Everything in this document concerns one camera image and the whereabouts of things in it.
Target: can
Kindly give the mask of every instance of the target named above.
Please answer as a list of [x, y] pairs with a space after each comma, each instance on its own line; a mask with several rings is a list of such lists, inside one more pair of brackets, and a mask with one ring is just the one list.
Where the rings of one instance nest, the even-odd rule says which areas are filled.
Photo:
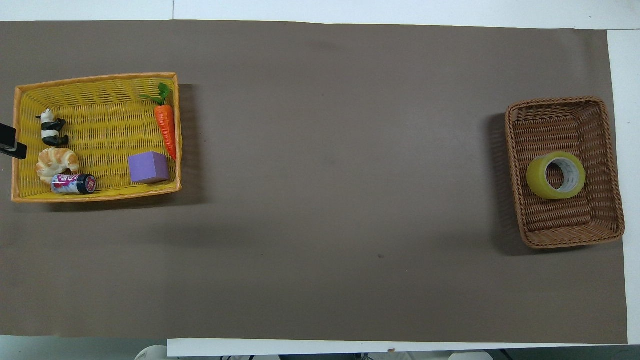
[[51, 191], [54, 193], [90, 194], [95, 188], [95, 177], [90, 174], [58, 174], [51, 179]]

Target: basket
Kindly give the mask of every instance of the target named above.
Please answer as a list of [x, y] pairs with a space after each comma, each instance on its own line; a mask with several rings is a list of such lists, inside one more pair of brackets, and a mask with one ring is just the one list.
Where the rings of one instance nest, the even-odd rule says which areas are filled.
[[[167, 103], [175, 113], [177, 156], [168, 156], [154, 117], [154, 103], [141, 94], [157, 94], [159, 83], [167, 84], [173, 96]], [[89, 195], [61, 195], [43, 184], [35, 171], [38, 155], [48, 148], [42, 142], [36, 116], [50, 108], [65, 119], [61, 135], [69, 135], [67, 146], [80, 160], [80, 173], [97, 179], [97, 190]], [[15, 89], [13, 126], [18, 141], [28, 147], [27, 158], [13, 160], [12, 201], [86, 202], [129, 199], [179, 191], [182, 136], [178, 79], [175, 73], [142, 73], [52, 81]], [[131, 182], [128, 158], [155, 151], [167, 156], [170, 179], [155, 184]]]
[[[522, 240], [544, 249], [603, 243], [625, 230], [609, 116], [597, 97], [536, 99], [512, 104], [505, 114], [511, 183]], [[545, 200], [527, 185], [527, 167], [538, 156], [569, 152], [582, 162], [586, 183], [575, 197]], [[563, 182], [558, 168], [549, 183]]]

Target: purple foam block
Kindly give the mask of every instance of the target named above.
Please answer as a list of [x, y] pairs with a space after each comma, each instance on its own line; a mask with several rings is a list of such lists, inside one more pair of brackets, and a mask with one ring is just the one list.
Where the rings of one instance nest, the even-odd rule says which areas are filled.
[[169, 180], [166, 156], [155, 151], [129, 156], [129, 172], [134, 183], [152, 184]]

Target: packing tape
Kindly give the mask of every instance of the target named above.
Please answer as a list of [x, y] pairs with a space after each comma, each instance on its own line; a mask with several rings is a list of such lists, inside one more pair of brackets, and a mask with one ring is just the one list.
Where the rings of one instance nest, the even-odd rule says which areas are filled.
[[[547, 179], [547, 167], [556, 164], [563, 173], [564, 181], [556, 189]], [[527, 169], [527, 183], [533, 192], [543, 199], [569, 199], [578, 195], [584, 187], [586, 173], [578, 158], [564, 151], [552, 152], [534, 159]]]

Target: brown wicker basket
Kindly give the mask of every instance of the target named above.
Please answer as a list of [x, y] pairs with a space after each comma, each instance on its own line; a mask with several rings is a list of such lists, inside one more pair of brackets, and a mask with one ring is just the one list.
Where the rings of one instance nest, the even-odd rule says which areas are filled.
[[[625, 230], [609, 116], [597, 97], [536, 99], [505, 113], [511, 183], [522, 240], [537, 249], [620, 239]], [[569, 152], [582, 162], [586, 183], [571, 199], [545, 200], [527, 185], [527, 167], [538, 156]], [[549, 183], [563, 182], [559, 168]]]

